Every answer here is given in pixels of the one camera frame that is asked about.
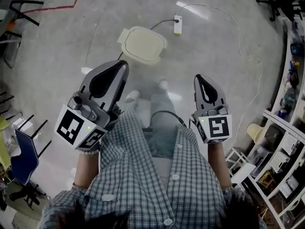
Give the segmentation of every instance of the shoe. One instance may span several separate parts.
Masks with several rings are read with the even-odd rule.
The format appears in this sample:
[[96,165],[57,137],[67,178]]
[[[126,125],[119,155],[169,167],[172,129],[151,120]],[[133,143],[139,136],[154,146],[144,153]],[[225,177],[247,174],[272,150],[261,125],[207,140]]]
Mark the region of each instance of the shoe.
[[125,99],[125,103],[131,103],[133,101],[137,101],[140,97],[140,92],[137,90],[132,91],[129,93]]
[[159,88],[165,91],[168,91],[168,82],[163,80],[159,84]]

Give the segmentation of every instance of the red tape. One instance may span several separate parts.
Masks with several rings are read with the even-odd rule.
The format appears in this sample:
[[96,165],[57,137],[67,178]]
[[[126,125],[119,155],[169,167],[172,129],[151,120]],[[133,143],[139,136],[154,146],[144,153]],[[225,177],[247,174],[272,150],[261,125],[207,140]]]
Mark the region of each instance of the red tape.
[[28,11],[24,11],[22,13],[31,13],[31,12],[36,12],[36,11],[48,11],[48,10],[73,9],[74,6],[76,5],[76,2],[77,2],[77,0],[74,1],[73,5],[59,6],[59,7],[54,7],[54,8],[36,9],[36,10],[28,10]]

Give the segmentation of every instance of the hair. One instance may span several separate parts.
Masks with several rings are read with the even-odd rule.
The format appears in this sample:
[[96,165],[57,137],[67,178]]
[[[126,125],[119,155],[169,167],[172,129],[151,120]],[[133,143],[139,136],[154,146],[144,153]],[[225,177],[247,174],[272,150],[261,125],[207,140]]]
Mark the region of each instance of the hair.
[[251,199],[234,193],[221,215],[217,229],[259,229],[259,217]]
[[73,211],[56,216],[56,229],[126,229],[128,228],[129,214],[130,212],[127,212],[117,216],[115,213],[110,213],[85,221],[84,212],[80,204],[75,203]]

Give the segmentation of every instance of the concrete floor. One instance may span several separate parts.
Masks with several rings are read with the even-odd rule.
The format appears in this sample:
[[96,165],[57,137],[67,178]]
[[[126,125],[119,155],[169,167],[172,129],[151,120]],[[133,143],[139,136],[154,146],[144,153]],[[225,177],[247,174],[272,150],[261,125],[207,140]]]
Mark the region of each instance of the concrete floor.
[[[41,0],[44,8],[72,5],[74,0]],[[78,90],[84,73],[121,53],[116,41],[123,28],[138,25],[150,28],[159,21],[172,19],[178,4],[202,3],[232,14],[241,27],[241,51],[245,58],[254,55],[263,63],[259,96],[245,116],[235,147],[245,148],[249,123],[262,118],[270,102],[278,76],[282,54],[282,27],[269,21],[269,10],[255,0],[78,0],[73,9],[29,13],[40,22],[37,27],[22,21],[22,43],[14,69],[3,66],[3,80],[15,95],[13,105],[24,117],[35,114],[38,122],[48,119],[40,137],[52,144],[40,157],[32,176],[34,182],[51,197],[73,182],[78,152],[69,149],[53,129],[62,104]],[[224,89],[233,115],[234,136],[247,106],[256,95],[260,64],[244,62],[238,51],[238,27],[220,10],[194,6],[182,9],[183,33],[173,34],[173,22],[160,24],[155,31],[168,40],[168,50],[156,66],[133,62],[122,99],[128,92],[141,89],[149,99],[151,88],[161,79],[169,82],[177,114],[188,123],[195,111],[193,78],[205,74]],[[148,108],[147,101],[141,103]],[[228,148],[234,138],[224,143]],[[203,155],[206,148],[200,142]]]

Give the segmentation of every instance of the checkered shirt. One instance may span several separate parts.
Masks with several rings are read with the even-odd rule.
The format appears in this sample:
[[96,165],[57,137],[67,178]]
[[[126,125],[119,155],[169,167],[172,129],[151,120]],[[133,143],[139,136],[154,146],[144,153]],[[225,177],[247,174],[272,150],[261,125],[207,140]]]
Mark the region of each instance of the checkered shirt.
[[[101,172],[90,187],[73,186],[58,194],[43,209],[39,228],[55,228],[56,214],[71,211],[75,201],[82,206],[86,220],[114,211],[118,215],[131,211],[129,228],[213,228],[236,191],[222,191],[199,152],[195,134],[182,125],[177,129],[166,192],[134,109],[129,107],[102,139]],[[111,201],[106,201],[105,195],[112,195]]]

